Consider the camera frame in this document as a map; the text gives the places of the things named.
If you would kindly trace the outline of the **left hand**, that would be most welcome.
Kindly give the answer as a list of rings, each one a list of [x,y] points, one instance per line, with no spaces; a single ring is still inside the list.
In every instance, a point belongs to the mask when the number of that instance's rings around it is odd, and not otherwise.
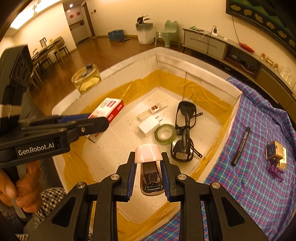
[[[37,212],[41,207],[42,185],[40,178],[42,170],[39,162],[26,164],[27,173],[14,184],[8,175],[1,170],[1,202],[12,206],[14,199],[18,207],[27,213]]]

